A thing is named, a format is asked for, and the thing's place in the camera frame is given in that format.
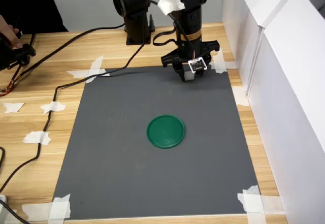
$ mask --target wooden desk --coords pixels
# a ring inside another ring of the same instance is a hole
[[[157,32],[170,30],[170,27],[158,28]],[[34,48],[37,56],[31,63],[43,58],[77,33],[58,33],[37,35]],[[222,23],[204,24],[203,39],[218,40],[222,46],[226,61],[234,61]],[[58,85],[76,81],[66,71],[88,70],[99,56],[104,56],[102,68],[119,68],[138,49],[138,46],[126,46],[126,34],[122,30],[104,30],[89,34],[44,62],[16,87],[13,93],[0,99],[0,144],[6,149],[6,159],[0,174],[0,185],[21,163],[36,155],[36,144],[25,144],[24,137],[31,131],[41,131],[47,115],[41,105],[52,102],[54,90]],[[160,57],[175,49],[169,44],[163,47],[145,46],[131,62],[129,67],[161,66]],[[7,85],[14,71],[0,73],[0,87]],[[229,70],[232,86],[242,86],[237,70]],[[67,149],[72,127],[83,92],[84,83],[60,90],[58,101],[66,109],[55,112],[49,125],[51,142],[42,147],[40,158],[22,168],[5,188],[3,195],[9,198],[9,204],[25,219],[23,204],[48,203],[52,201],[56,182]],[[3,102],[26,104],[19,113],[5,114]],[[266,157],[261,138],[250,107],[238,106],[247,144],[253,161],[262,195],[278,196],[272,171]],[[287,223],[284,215],[267,216],[268,223]],[[247,223],[244,215],[137,218],[127,220],[100,220],[82,223]]]

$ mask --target masking tape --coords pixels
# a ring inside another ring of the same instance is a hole
[[[180,11],[185,9],[185,4],[182,3],[181,0],[160,0],[158,7],[165,15],[168,15],[173,11]]]
[[[38,144],[41,143],[43,145],[48,145],[51,139],[49,138],[49,133],[39,131],[39,132],[31,132],[26,135],[23,139],[24,143],[28,144]]]
[[[103,74],[106,72],[105,69],[101,69],[102,67],[102,63],[103,63],[103,59],[104,57],[101,56],[99,58],[97,58],[90,67],[90,70],[79,70],[79,71],[67,71],[67,73],[70,73],[71,75],[73,75],[74,78],[86,78],[92,75],[98,75],[98,74]],[[105,74],[103,75],[103,77],[109,77],[110,74]],[[86,83],[90,83],[92,82],[94,78],[90,78],[86,81]]]
[[[70,218],[70,195],[54,198],[52,203],[23,205],[22,210],[28,215],[27,221],[48,221],[49,224],[63,224]]]
[[[3,103],[3,105],[7,108],[5,112],[6,114],[18,112],[24,104],[25,103]]]
[[[9,213],[8,210],[6,210],[8,212],[8,216],[7,219],[5,221],[5,224],[20,224],[20,221],[14,217],[12,214]]]
[[[222,49],[220,48],[217,55],[213,56],[213,61],[211,63],[211,68],[216,70],[216,73],[224,73],[227,69],[237,69],[236,63],[234,61],[225,62],[223,57]]]
[[[63,111],[66,106],[60,102],[51,102],[48,105],[42,105],[41,108],[44,110],[44,114],[47,114],[49,111]]]
[[[246,96],[244,87],[242,86],[233,87],[233,94],[235,97],[236,105],[249,106],[249,101]]]
[[[217,55],[213,56],[213,62],[211,63],[212,69],[215,69],[216,73],[224,73],[227,72],[227,67],[225,66],[225,61],[223,58],[222,48]]]
[[[266,214],[285,214],[281,198],[278,196],[261,196],[258,186],[252,186],[237,194],[238,200],[247,212],[249,224],[266,224]]]

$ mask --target green disc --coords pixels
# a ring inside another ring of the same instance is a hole
[[[159,116],[149,124],[147,136],[160,149],[170,149],[182,142],[185,135],[183,122],[175,116]]]

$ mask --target black cable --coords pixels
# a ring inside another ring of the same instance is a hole
[[[158,6],[158,2],[155,1],[149,1],[150,3],[155,4],[156,6]],[[184,35],[186,41],[188,42],[188,44],[190,45],[191,49],[193,50],[193,52],[195,53],[195,47],[192,44],[192,42],[189,40],[188,36],[186,35],[186,32],[184,31],[184,29],[182,28],[182,26],[180,25],[180,23],[176,20],[176,18],[169,13],[168,16],[174,21],[174,23],[177,25],[178,29],[180,30],[180,32]]]
[[[34,40],[35,40],[36,34],[31,35],[29,46],[33,46]]]
[[[4,162],[6,151],[1,146],[0,146],[0,150],[2,151],[1,159],[0,159],[0,172],[1,172],[1,166],[2,166],[2,163]]]
[[[0,200],[0,204],[2,204],[9,212],[10,214],[12,214],[15,218],[17,218],[20,222],[22,222],[23,224],[30,224],[28,221],[24,220],[23,218],[21,218],[18,214],[16,214],[5,202],[3,202],[2,200]]]
[[[153,37],[153,41],[152,41],[152,44],[154,46],[164,46],[170,42],[174,42],[175,45],[177,45],[177,41],[174,40],[174,39],[169,39],[167,40],[166,42],[163,42],[163,43],[156,43],[156,40],[162,36],[165,36],[165,35],[172,35],[174,32],[176,32],[176,27],[174,27],[174,29],[172,31],[167,31],[167,32],[161,32],[159,34],[157,34],[155,37]]]
[[[41,60],[39,60],[37,63],[35,63],[34,65],[32,65],[30,68],[28,68],[26,71],[24,71],[20,76],[23,76],[25,75],[26,73],[28,73],[29,71],[37,68],[40,64],[42,64],[43,62],[45,62],[47,59],[51,58],[52,56],[54,56],[56,53],[58,53],[59,51],[63,50],[66,46],[68,46],[69,44],[73,43],[74,41],[76,41],[77,39],[89,34],[89,33],[92,33],[94,31],[97,31],[97,30],[102,30],[102,29],[117,29],[117,28],[120,28],[120,27],[123,27],[125,24],[122,24],[122,25],[119,25],[119,26],[116,26],[116,27],[97,27],[97,28],[93,28],[93,29],[90,29],[86,32],[83,32],[77,36],[75,36],[74,38],[70,39],[69,41],[67,41],[65,44],[63,44],[62,46],[60,46],[59,48],[57,48],[56,50],[54,50],[52,53],[48,54],[47,56],[45,56],[44,58],[42,58]]]

